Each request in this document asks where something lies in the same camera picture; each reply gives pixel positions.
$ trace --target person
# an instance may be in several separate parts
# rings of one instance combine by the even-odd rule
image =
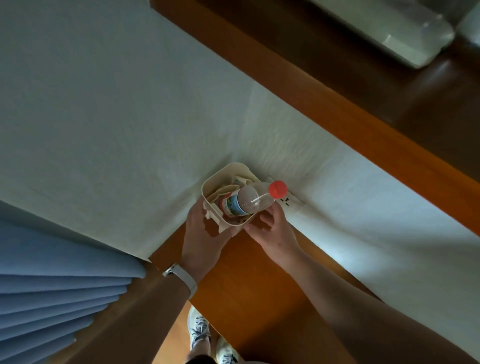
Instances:
[[[246,225],[246,232],[298,283],[318,313],[357,363],[478,363],[459,347],[419,322],[357,289],[310,258],[300,248],[281,206],[274,203],[260,219],[270,228]],[[190,209],[179,266],[196,282],[217,263],[232,236],[211,237],[205,230],[203,197]],[[138,304],[69,361],[150,364],[187,302],[190,289],[175,274],[152,283]],[[194,308],[189,313],[191,352],[188,364],[213,364],[208,322]],[[238,354],[220,339],[219,364],[233,364]]]

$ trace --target shoe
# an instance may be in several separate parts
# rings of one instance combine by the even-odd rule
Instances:
[[[224,338],[220,337],[216,344],[216,361],[218,364],[234,364],[240,360],[239,354]]]
[[[188,312],[187,326],[188,333],[190,334],[190,350],[193,349],[198,341],[207,338],[210,340],[208,321],[205,320],[205,317],[203,317],[193,306]]]

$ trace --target red bottle cap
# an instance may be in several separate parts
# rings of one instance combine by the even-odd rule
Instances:
[[[287,195],[288,188],[287,185],[282,181],[275,181],[268,186],[268,193],[274,199],[282,198]]]

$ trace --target forearm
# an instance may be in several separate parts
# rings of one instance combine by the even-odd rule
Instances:
[[[477,363],[448,340],[307,255],[286,271],[359,363]]]
[[[150,364],[190,291],[177,276],[159,277],[139,301],[69,364]]]

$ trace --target blue bottle label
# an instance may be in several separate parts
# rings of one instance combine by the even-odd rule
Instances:
[[[243,211],[239,205],[238,193],[240,190],[236,190],[231,194],[225,195],[218,202],[218,207],[222,212],[227,215],[229,218],[234,218],[235,216],[248,215]]]

